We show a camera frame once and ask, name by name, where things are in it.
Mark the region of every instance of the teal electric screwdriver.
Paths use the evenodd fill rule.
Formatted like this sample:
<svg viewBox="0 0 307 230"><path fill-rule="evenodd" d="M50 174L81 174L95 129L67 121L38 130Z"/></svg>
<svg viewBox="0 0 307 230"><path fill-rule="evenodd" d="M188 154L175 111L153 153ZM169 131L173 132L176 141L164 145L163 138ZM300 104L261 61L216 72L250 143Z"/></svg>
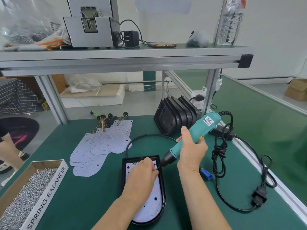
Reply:
<svg viewBox="0 0 307 230"><path fill-rule="evenodd" d="M189 129L193 142L196 143L199 141L201 136L205 136L211 130L215 129L220 121L221 116L215 112L207 113L201 119L197 120L196 123ZM165 167L166 165L176 161L180 157L181 148L182 139L174 147L167 151L161 160L159 167Z"/></svg>

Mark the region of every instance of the green table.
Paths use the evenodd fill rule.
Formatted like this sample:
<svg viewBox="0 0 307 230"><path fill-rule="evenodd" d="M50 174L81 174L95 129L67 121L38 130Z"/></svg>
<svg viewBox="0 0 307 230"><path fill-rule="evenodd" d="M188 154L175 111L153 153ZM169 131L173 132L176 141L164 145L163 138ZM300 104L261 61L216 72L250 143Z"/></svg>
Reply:
<svg viewBox="0 0 307 230"><path fill-rule="evenodd" d="M133 116L130 137L146 133L159 133L153 116ZM9 183L0 191L3 195L8 186L34 160L65 159L69 163L71 152L86 132L90 132L97 120L72 120L59 125L22 166ZM211 151L213 137L206 136L209 146L202 166L212 172ZM161 137L145 137L133 143L129 156L144 156L164 153L174 142ZM227 175L220 180L224 197L232 204L248 208L251 193L259 185L260 174L243 154L232 144L225 159ZM37 230L82 229L90 230L102 217L113 201L120 195L121 163L124 153L109 154L101 170L92 177L75 177L70 166L50 205L43 215ZM166 206L161 218L142 229L191 229L176 163L163 168L166 191ZM296 216L274 189L268 188L268 201L260 209L241 214L226 206L218 197L213 181L207 181L211 194L233 229L305 229L305 224ZM130 225L128 229L140 229Z"/></svg>
<svg viewBox="0 0 307 230"><path fill-rule="evenodd" d="M205 84L208 70L174 71L192 90ZM273 158L274 174L307 205L307 116L222 76L213 98L218 111L231 111L234 132L259 154Z"/></svg>

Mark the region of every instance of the screwdriver label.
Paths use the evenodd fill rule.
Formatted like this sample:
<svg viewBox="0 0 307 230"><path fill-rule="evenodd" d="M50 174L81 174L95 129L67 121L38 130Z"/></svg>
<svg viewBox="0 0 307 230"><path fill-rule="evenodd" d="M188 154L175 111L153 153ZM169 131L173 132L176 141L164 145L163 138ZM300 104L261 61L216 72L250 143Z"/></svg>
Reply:
<svg viewBox="0 0 307 230"><path fill-rule="evenodd" d="M211 126L211 125L214 123L214 121L213 121L209 116L207 116L207 117L203 120L203 122L204 122L205 124L207 124L208 126Z"/></svg>

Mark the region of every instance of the white wall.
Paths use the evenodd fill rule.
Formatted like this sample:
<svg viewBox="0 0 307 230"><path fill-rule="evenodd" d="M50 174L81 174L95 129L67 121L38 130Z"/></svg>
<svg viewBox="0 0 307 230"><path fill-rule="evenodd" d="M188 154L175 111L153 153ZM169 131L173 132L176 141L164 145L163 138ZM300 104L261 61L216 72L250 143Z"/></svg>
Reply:
<svg viewBox="0 0 307 230"><path fill-rule="evenodd" d="M69 16L66 0L47 0L59 18ZM193 0L189 15L155 15L136 11L134 0L117 0L120 20L132 19L146 41L185 43L193 30L206 29L213 39L222 0ZM232 77L298 74L307 57L307 0L248 0L236 45L255 47L250 68L225 69ZM121 30L136 30L125 22ZM141 73L136 73L137 80ZM307 68L301 77L307 77Z"/></svg>

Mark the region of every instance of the plaid fabric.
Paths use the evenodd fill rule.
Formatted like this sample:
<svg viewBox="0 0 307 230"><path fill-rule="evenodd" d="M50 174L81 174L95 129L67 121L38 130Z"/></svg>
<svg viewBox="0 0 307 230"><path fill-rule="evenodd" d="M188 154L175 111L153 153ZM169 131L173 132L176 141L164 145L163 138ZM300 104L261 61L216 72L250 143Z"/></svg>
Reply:
<svg viewBox="0 0 307 230"><path fill-rule="evenodd" d="M36 111L37 96L16 78L0 79L0 112L20 115Z"/></svg>

